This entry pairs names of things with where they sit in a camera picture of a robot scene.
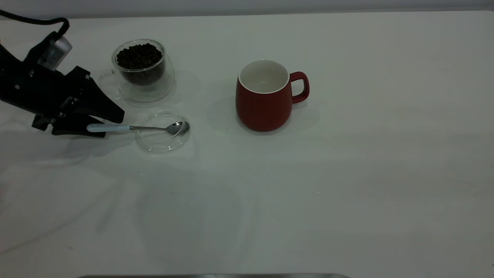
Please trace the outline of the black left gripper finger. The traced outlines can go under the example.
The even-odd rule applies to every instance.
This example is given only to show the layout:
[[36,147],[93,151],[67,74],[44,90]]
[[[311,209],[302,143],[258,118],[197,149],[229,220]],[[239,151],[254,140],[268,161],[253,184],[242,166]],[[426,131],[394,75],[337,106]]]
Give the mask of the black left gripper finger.
[[106,96],[93,79],[77,83],[72,96],[72,113],[96,116],[118,124],[124,119],[125,111]]
[[58,118],[52,124],[52,134],[55,136],[67,134],[86,137],[105,137],[105,132],[89,132],[87,126],[90,124],[102,124],[102,122],[92,116],[67,116]]

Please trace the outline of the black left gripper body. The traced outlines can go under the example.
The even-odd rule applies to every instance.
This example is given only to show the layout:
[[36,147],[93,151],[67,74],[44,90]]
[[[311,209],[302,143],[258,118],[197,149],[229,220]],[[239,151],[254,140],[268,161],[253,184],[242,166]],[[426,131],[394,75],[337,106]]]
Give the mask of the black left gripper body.
[[91,79],[90,72],[79,66],[65,75],[1,47],[1,101],[34,114],[33,128],[45,131],[58,118],[86,116],[72,113],[72,94],[84,79]]

